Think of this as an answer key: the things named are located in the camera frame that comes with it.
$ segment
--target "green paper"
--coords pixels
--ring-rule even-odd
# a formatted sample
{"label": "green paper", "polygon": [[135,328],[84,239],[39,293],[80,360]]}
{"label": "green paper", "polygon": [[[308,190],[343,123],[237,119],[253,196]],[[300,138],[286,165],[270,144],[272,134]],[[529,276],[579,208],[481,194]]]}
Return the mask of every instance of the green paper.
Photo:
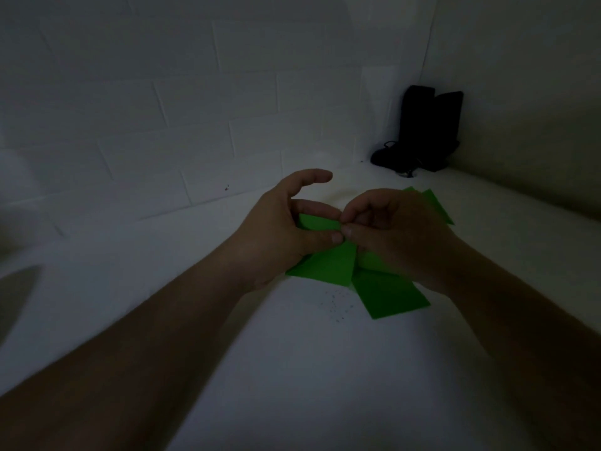
{"label": "green paper", "polygon": [[447,211],[438,202],[436,195],[434,195],[434,192],[431,189],[427,189],[426,191],[422,192],[422,195],[430,204],[432,204],[436,212],[438,212],[440,216],[444,219],[445,223],[449,225],[455,225],[453,220],[451,220],[451,217],[449,217],[449,215],[447,214]]}
{"label": "green paper", "polygon": [[357,267],[366,269],[368,271],[392,273],[393,275],[397,274],[391,267],[382,261],[378,255],[373,253],[373,251],[363,251],[357,253]]}
{"label": "green paper", "polygon": [[399,275],[355,269],[353,285],[372,319],[428,307],[428,299]]}
{"label": "green paper", "polygon": [[[312,215],[299,215],[297,226],[309,231],[340,230],[340,222]],[[294,277],[311,278],[334,285],[349,286],[355,268],[357,246],[349,241],[330,250],[305,256],[300,263],[286,274]]]}

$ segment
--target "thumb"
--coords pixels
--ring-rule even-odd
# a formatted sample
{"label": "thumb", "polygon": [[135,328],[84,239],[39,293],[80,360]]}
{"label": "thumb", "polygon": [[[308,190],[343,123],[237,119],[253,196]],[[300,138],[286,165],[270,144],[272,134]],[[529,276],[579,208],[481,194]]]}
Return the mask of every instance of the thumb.
{"label": "thumb", "polygon": [[328,250],[344,242],[339,231],[306,231],[299,229],[303,255]]}
{"label": "thumb", "polygon": [[384,234],[382,230],[370,228],[365,225],[348,223],[342,225],[342,234],[349,241],[366,248],[367,250],[379,252],[384,245]]}

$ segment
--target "person's left hand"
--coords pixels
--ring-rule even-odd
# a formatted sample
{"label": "person's left hand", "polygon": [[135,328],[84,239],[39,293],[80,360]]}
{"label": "person's left hand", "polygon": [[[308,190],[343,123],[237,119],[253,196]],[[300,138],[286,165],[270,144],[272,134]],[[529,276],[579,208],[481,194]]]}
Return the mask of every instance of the person's left hand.
{"label": "person's left hand", "polygon": [[223,243],[222,248],[248,288],[262,288],[305,255],[343,242],[339,231],[306,231],[296,227],[299,213],[332,220],[340,218],[341,212],[331,205],[292,199],[302,187],[330,180],[332,173],[324,169],[290,174],[261,196],[240,228]]}

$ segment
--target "white table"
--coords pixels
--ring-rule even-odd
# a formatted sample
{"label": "white table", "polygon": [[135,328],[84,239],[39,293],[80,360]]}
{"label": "white table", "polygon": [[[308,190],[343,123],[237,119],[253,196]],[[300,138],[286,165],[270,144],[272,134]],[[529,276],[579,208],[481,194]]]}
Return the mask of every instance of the white table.
{"label": "white table", "polygon": [[[402,179],[360,164],[301,196],[341,207],[366,189],[410,184],[434,190],[464,240],[601,331],[598,222],[451,169]],[[206,255],[260,194],[2,260],[0,278],[19,271],[34,281],[17,294],[26,297],[22,308],[18,298],[3,305],[19,318],[0,348],[0,393]],[[422,291],[431,307],[376,321],[354,293],[313,280],[282,277],[245,298],[220,335],[220,364],[169,449],[532,448],[459,312]]]}

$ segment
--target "wall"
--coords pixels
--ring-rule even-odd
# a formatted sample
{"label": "wall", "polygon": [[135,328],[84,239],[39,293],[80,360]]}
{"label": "wall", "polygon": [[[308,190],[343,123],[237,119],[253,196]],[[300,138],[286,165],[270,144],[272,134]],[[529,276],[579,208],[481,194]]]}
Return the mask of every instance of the wall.
{"label": "wall", "polygon": [[460,169],[601,218],[601,0],[438,0],[421,83],[466,92]]}
{"label": "wall", "polygon": [[368,158],[435,1],[2,0],[0,246]]}

